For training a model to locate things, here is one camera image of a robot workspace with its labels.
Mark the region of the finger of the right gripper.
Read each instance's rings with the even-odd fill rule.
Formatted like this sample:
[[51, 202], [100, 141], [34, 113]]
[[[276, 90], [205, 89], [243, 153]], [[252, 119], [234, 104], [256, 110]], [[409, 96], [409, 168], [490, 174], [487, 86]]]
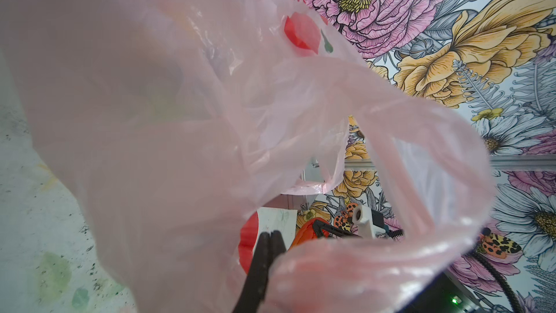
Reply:
[[329, 223], [322, 221], [322, 220], [314, 220], [312, 225], [313, 231], [318, 239], [320, 238], [353, 238], [358, 237], [358, 235], [348, 232], [346, 230], [336, 228]]

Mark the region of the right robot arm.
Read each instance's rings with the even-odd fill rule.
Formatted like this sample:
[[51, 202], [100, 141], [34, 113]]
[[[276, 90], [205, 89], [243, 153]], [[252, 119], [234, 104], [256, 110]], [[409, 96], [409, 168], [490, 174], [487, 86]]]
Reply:
[[[302, 240], [358, 237], [341, 228], [336, 228], [317, 217], [304, 225], [298, 235]], [[480, 306], [471, 297], [469, 290], [457, 284], [447, 271], [438, 275], [416, 298], [399, 312], [481, 312]]]

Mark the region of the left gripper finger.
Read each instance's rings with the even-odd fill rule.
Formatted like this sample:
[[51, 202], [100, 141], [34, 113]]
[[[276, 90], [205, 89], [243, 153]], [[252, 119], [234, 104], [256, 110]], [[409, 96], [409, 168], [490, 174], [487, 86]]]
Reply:
[[266, 296], [270, 267], [275, 259], [285, 252], [285, 243], [279, 230], [260, 234], [243, 290], [233, 313], [258, 311]]

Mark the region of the pink plastic bag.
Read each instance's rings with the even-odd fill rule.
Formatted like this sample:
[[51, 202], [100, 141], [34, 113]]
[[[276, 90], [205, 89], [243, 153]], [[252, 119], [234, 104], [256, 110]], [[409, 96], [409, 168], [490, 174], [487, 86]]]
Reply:
[[[281, 194], [342, 182], [350, 116], [406, 237], [294, 247], [258, 312], [395, 312], [495, 201], [478, 133], [377, 75], [302, 0], [1, 0], [1, 48], [34, 149], [139, 312], [231, 312], [240, 229]], [[324, 183], [301, 180], [313, 159]]]

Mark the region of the red orange mango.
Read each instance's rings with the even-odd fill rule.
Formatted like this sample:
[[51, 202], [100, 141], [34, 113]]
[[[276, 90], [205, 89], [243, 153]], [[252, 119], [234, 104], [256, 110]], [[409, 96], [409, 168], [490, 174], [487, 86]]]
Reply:
[[314, 218], [306, 222], [295, 234], [295, 238], [290, 246], [290, 249], [301, 245], [307, 241], [312, 241], [318, 239], [317, 233], [314, 230], [314, 225], [317, 222], [321, 222], [323, 219]]

